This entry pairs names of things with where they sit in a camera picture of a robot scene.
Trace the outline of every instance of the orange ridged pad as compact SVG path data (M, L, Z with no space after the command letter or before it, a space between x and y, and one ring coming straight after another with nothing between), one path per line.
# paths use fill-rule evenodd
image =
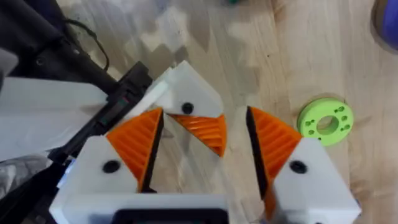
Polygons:
M252 142L260 194L266 204L267 218L270 218L275 209L272 183L302 136L281 120L250 106L246 113L246 123Z
M170 114L170 116L217 155L221 157L224 155L226 147L226 123L224 115L218 118L176 114Z
M158 108L117 126L106 137L138 181L138 191L149 188L160 133L163 111Z

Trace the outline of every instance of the green ring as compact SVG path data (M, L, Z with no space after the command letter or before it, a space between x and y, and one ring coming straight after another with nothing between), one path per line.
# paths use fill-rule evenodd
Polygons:
M318 130L318 122L333 116L331 123ZM334 98L321 98L309 103L298 116L297 128L306 138L317 138L324 146L331 146L344 139L353 128L354 114L345 103Z

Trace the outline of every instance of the black cable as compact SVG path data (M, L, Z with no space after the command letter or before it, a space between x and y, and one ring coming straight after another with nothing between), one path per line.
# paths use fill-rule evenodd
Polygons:
M76 20L74 20L74 19L66 18L66 19L64 20L64 22L67 23L67 24L71 24L71 25L74 25L74 26L77 26L77 27L82 28L83 30L85 30L85 31L87 32L87 34L88 34L90 37L92 37L92 38L94 39L94 41L95 41L95 42L97 43L97 45L98 45L98 48L102 51L102 53L103 53L104 56L105 56L105 67L104 67L104 70L105 70L105 71L108 71L108 68L109 68L109 57L108 57L108 55L106 54L105 49L103 48L103 46L101 45L101 43L98 41L98 38L97 38L96 33L95 33L94 31L92 31L90 28L88 28L86 25L84 25L82 22L76 21Z

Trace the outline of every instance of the wooden surface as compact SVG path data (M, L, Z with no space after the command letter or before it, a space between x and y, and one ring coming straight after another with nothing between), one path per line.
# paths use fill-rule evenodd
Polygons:
M363 207L357 223L398 220L398 56L372 35L373 0L58 0L98 34L119 78L136 61L153 77L188 60L218 93L228 125L221 160L166 119L151 186L159 192L227 194L231 223L247 223L258 189L246 106L295 125L306 103L345 100L350 136L328 152ZM84 32L92 57L101 52Z

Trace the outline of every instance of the blue object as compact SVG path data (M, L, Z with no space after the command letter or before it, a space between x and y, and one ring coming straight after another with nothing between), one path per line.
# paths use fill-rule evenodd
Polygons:
M384 41L398 49L398 0L387 0L380 28Z

